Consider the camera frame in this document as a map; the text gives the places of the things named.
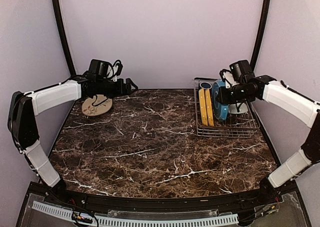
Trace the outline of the blue polka dot plate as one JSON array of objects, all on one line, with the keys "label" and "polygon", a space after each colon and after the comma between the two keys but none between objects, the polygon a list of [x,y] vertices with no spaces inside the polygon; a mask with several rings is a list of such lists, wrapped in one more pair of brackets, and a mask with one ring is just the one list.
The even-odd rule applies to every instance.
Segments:
[{"label": "blue polka dot plate", "polygon": [[225,83],[221,79],[218,79],[213,83],[211,91],[213,113],[215,118],[219,121],[225,121],[229,113],[229,106],[227,104],[221,104],[216,100],[220,87],[225,86]]}]

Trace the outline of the beige bird pattern plate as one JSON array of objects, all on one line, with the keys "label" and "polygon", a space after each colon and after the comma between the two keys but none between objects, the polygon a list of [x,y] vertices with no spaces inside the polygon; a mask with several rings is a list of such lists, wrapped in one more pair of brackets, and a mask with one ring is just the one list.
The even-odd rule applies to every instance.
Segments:
[{"label": "beige bird pattern plate", "polygon": [[113,105],[113,100],[102,94],[87,98],[81,106],[82,113],[88,117],[100,116],[107,113]]}]

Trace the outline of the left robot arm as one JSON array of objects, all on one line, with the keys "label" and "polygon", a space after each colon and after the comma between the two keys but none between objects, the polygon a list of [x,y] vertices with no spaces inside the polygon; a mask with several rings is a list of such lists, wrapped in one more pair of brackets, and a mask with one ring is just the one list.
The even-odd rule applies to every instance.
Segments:
[{"label": "left robot arm", "polygon": [[51,164],[40,143],[36,116],[64,103],[81,98],[103,95],[107,98],[128,96],[138,90],[130,79],[108,79],[85,72],[75,75],[64,82],[42,89],[20,92],[11,97],[7,127],[13,143],[20,154],[24,155],[30,168],[50,188],[51,197],[60,205],[67,205],[71,200],[70,193],[62,186],[63,178]]}]

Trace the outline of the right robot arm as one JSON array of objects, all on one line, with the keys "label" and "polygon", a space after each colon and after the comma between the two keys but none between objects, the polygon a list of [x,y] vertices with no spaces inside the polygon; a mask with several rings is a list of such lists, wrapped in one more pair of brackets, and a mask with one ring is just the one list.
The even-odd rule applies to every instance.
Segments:
[{"label": "right robot arm", "polygon": [[302,121],[310,132],[300,149],[259,183],[255,200],[266,204],[284,183],[320,162],[320,104],[268,75],[253,77],[230,87],[220,87],[215,100],[223,105],[263,100]]}]

